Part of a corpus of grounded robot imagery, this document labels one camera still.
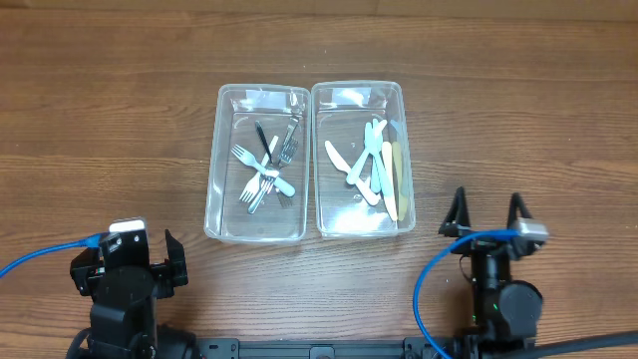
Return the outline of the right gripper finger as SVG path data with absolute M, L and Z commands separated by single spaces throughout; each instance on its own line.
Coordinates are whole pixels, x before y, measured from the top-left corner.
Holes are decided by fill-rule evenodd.
M 531 215 L 530 211 L 527 209 L 520 193 L 514 192 L 511 195 L 510 202 L 509 202 L 506 227 L 513 228 L 514 223 L 520 218 L 533 219 L 533 216 Z
M 457 188 L 451 208 L 439 228 L 439 234 L 446 237 L 463 237 L 471 231 L 472 225 L 465 189 L 460 186 Z

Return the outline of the yellow plastic knife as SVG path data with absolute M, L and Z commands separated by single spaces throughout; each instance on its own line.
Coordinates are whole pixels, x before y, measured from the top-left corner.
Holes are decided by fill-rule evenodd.
M 394 195 L 392 145 L 389 142 L 382 143 L 381 155 L 385 169 L 385 176 L 382 186 L 385 206 L 390 219 L 392 221 L 396 221 L 398 219 L 398 214 Z

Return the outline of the white plastic fork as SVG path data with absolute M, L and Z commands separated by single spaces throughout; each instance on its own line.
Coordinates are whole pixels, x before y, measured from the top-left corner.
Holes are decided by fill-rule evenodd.
M 275 186 L 279 187 L 280 190 L 287 196 L 292 197 L 296 194 L 295 187 L 287 182 L 284 178 L 282 178 L 279 174 L 278 170 L 269 170 L 267 167 L 263 166 L 255 156 L 243 148 L 240 145 L 234 145 L 231 148 L 231 152 L 246 166 L 253 167 L 256 169 L 261 175 L 267 177 L 270 180 L 274 180 Z
M 279 137 L 274 136 L 272 140 L 270 141 L 269 149 L 271 152 L 275 150 L 278 140 L 279 140 Z M 259 190 L 260 190 L 260 173 L 256 173 L 251 178 L 251 180 L 245 185 L 239 199 L 243 202 L 251 202 L 255 198 Z

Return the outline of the light blue plastic knife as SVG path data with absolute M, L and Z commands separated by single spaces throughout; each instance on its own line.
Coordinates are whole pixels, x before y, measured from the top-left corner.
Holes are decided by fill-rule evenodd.
M 362 153 L 356 160 L 355 164 L 352 166 L 351 172 L 346 177 L 346 182 L 348 184 L 354 184 L 355 181 L 360 178 L 361 171 L 363 169 L 363 166 L 368 156 L 370 156 L 370 154 L 366 151 L 365 145 L 364 145 L 364 150 L 362 151 Z

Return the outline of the mint green plastic knife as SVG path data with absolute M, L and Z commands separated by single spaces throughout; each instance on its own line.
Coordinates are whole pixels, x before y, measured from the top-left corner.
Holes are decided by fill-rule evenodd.
M 383 181 L 385 176 L 385 169 L 384 169 L 384 163 L 381 156 L 381 151 L 377 153 L 373 123 L 367 123 L 365 126 L 364 145 L 365 145 L 366 151 L 372 156 L 373 158 L 372 161 L 375 161 L 377 163 L 378 174 L 379 174 L 379 179 L 381 184 L 380 193 L 383 193 L 382 186 L 383 186 Z

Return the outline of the pale grey plastic knife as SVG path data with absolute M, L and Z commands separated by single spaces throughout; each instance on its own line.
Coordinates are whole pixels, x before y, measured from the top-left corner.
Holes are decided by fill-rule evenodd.
M 383 143 L 383 129 L 386 124 L 386 121 L 382 119 L 380 115 L 373 115 L 373 130 L 375 134 L 375 141 L 377 147 L 377 153 L 381 150 Z M 381 192 L 381 184 L 378 174 L 378 166 L 375 161 L 372 161 L 371 168 L 371 190 L 373 193 Z

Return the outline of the white plastic knife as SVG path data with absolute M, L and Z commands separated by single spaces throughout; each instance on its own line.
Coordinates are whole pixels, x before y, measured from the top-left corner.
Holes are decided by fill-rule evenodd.
M 330 141 L 325 141 L 324 145 L 328 157 L 335 168 L 348 175 L 352 169 L 334 148 L 332 143 Z M 359 190 L 361 196 L 369 205 L 375 206 L 379 203 L 381 196 L 377 193 L 373 193 L 367 182 L 357 179 L 354 183 L 354 186 Z

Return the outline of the silver metal fork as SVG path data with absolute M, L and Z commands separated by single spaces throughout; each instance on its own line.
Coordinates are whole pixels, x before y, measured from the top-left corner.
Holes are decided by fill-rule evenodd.
M 256 195 L 256 198 L 252 201 L 248 208 L 248 212 L 253 214 L 256 212 L 263 198 L 273 189 L 275 186 L 273 179 L 265 179 L 263 184 L 260 186 L 260 190 Z

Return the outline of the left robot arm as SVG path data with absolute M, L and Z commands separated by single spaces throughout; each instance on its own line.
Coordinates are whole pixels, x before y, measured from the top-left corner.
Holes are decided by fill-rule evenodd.
M 196 336 L 159 326 L 157 301 L 188 284 L 182 244 L 164 232 L 168 258 L 150 260 L 145 230 L 100 233 L 70 264 L 83 296 L 93 300 L 90 326 L 72 340 L 67 359 L 200 359 Z

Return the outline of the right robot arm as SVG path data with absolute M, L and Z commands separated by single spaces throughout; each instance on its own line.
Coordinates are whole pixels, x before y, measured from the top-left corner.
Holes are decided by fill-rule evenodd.
M 471 260 L 466 280 L 472 287 L 475 319 L 451 340 L 449 353 L 454 358 L 493 358 L 526 348 L 536 335 L 542 295 L 534 285 L 514 280 L 510 263 L 543 247 L 548 228 L 531 216 L 515 192 L 505 229 L 512 234 L 473 230 L 465 189 L 457 188 L 439 234 L 455 240 L 453 254 Z

